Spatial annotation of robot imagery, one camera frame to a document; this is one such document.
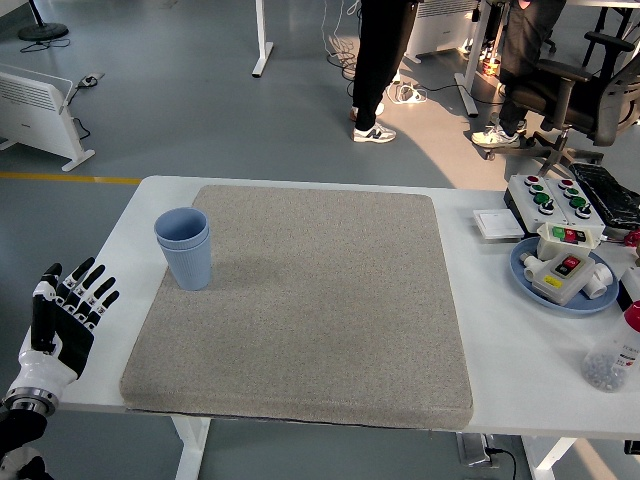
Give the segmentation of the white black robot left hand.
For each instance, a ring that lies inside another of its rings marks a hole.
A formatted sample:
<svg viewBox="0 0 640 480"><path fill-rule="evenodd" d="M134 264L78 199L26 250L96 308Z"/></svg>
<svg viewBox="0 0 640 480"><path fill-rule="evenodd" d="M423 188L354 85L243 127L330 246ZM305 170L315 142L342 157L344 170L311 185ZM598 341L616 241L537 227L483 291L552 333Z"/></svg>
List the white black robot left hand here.
<svg viewBox="0 0 640 480"><path fill-rule="evenodd" d="M20 371L9 388L10 397L59 399L81 377L94 330L119 297L116 279L105 271L105 265L90 257L66 277L59 263L41 276L32 294L31 326L18 356Z"/></svg>

